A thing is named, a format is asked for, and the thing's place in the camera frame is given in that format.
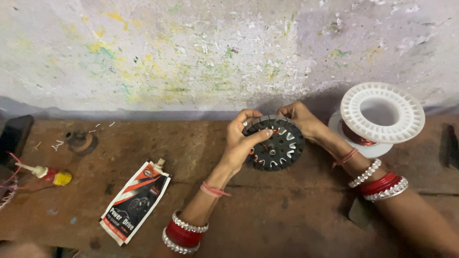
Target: white wall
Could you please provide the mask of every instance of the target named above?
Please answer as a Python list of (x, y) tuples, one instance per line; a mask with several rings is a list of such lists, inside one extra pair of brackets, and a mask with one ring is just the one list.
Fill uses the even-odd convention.
[(334, 109), (367, 81), (448, 108), (458, 14), (456, 0), (3, 0), (0, 108), (225, 119), (296, 99)]

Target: white beaded bangle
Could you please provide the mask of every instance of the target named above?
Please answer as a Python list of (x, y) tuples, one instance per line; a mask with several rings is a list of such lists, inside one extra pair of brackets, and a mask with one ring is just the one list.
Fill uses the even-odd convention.
[(172, 221), (177, 224), (177, 226), (181, 227), (186, 231), (196, 232), (196, 233), (204, 233), (209, 229), (209, 223), (207, 222), (203, 227), (192, 226), (182, 220), (180, 220), (177, 215), (180, 215), (181, 211), (176, 210), (172, 214)]
[(375, 158), (375, 161), (373, 162), (371, 167), (369, 167), (367, 171), (365, 171), (365, 173), (363, 173), (361, 176), (358, 176), (356, 179), (350, 182), (348, 184), (349, 187), (354, 188), (358, 186), (359, 184), (363, 183), (365, 180), (368, 179), (369, 176), (371, 176), (379, 168), (380, 165), (381, 165), (381, 160), (379, 160), (378, 158)]
[(172, 251), (178, 252), (178, 253), (181, 253), (181, 254), (192, 254), (192, 253), (196, 252), (199, 249), (199, 246), (200, 246), (201, 243), (198, 243), (197, 246), (192, 247), (192, 248), (181, 247), (181, 246), (175, 244), (174, 242), (172, 242), (168, 238), (168, 235), (166, 234), (166, 228), (167, 227), (165, 227), (164, 230), (162, 231), (162, 240), (164, 241), (166, 246), (168, 246)]
[(408, 188), (408, 180), (402, 177), (402, 179), (396, 185), (392, 186), (391, 188), (385, 191), (381, 191), (379, 193), (372, 194), (372, 195), (364, 195), (364, 199), (368, 201), (372, 201), (372, 202), (384, 200), (384, 199), (391, 198), (391, 197), (396, 196), (397, 194), (402, 193), (407, 188)]

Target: wooden table surface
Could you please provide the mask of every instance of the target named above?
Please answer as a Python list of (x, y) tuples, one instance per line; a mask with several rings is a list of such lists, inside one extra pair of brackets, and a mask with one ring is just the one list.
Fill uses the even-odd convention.
[[(22, 162), (67, 168), (73, 180), (65, 187), (19, 191), (0, 211), (0, 239), (98, 249), (147, 257), (161, 241), (172, 212), (184, 205), (218, 162), (225, 145), (225, 121), (36, 121)], [(459, 125), (459, 117), (427, 117), (423, 131), (395, 145), (381, 157), (390, 170), (458, 229), (459, 172), (443, 167), (442, 129)], [(76, 157), (65, 145), (51, 145), (73, 129), (96, 130), (99, 145)], [(98, 218), (129, 178), (147, 160), (166, 160), (173, 179), (158, 206), (126, 247), (100, 227)], [(262, 172), (244, 166), (229, 182), (216, 206), (197, 257), (283, 256), (393, 257), (410, 253), (382, 219), (364, 231), (347, 219), (356, 193), (331, 157), (307, 143), (300, 160), (288, 169)], [(24, 174), (22, 184), (37, 186)]]

